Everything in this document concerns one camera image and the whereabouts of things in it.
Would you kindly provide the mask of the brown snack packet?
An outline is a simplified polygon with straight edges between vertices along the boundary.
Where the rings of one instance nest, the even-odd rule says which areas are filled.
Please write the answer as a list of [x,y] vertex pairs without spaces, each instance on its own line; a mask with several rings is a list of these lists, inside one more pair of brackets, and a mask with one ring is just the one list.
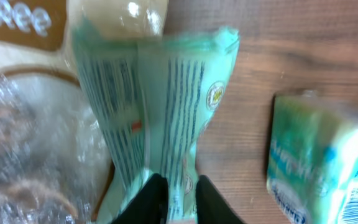
[[0,0],[0,223],[116,223],[148,181],[137,43],[167,1]]

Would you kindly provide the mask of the teal white snack packet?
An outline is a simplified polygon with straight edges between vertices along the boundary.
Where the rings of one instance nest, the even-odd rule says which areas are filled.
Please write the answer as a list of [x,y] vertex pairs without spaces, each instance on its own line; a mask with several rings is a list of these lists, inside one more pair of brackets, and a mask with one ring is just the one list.
[[232,27],[126,40],[73,30],[78,78],[116,170],[98,223],[117,220],[154,174],[167,180],[167,220],[196,219],[196,144],[226,91],[239,44]]

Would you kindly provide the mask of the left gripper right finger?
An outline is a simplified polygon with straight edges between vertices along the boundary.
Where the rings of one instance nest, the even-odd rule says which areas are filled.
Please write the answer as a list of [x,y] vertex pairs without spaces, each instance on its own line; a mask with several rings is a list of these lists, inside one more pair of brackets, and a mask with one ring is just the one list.
[[196,185],[198,224],[244,224],[206,175]]

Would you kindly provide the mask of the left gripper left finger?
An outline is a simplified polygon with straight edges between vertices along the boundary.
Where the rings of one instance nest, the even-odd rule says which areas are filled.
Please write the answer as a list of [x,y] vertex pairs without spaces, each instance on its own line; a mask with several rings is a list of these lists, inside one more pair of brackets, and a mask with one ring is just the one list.
[[128,207],[111,224],[166,224],[168,182],[153,174]]

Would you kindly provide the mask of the small teal white packet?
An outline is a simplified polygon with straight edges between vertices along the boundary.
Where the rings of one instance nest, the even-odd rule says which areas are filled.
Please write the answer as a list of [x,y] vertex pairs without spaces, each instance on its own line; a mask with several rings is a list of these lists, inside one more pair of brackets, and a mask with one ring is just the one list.
[[291,223],[358,224],[358,106],[277,95],[267,190]]

